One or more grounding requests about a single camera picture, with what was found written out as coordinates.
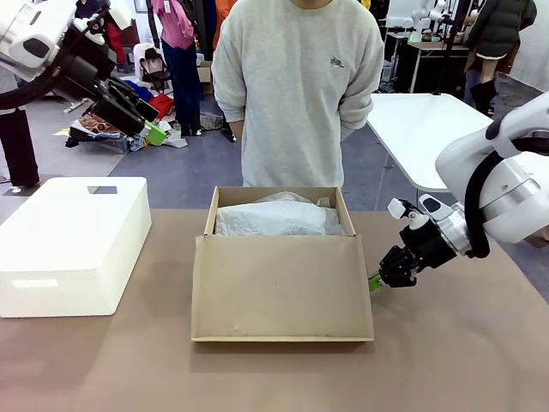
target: black coat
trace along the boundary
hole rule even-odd
[[[534,0],[486,0],[469,34],[467,45],[488,58],[513,50],[519,31],[534,24]]]

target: black boot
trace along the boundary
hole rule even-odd
[[[479,112],[487,115],[490,110],[490,102],[498,95],[496,82],[492,79],[486,83],[479,83],[471,88],[474,104]]]

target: box lid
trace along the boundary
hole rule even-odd
[[[194,341],[373,340],[359,236],[202,236]]]

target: brown table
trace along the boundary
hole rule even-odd
[[[205,218],[154,211],[112,317],[0,320],[0,410],[547,412],[549,307],[499,247],[372,294],[374,343],[193,345]],[[352,218],[373,273],[403,222]]]

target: pink shirt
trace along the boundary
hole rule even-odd
[[[170,13],[166,13],[164,3],[169,3]],[[171,47],[188,49],[195,41],[195,29],[192,27],[183,6],[178,0],[152,0],[153,12],[159,17],[164,30],[162,39]]]

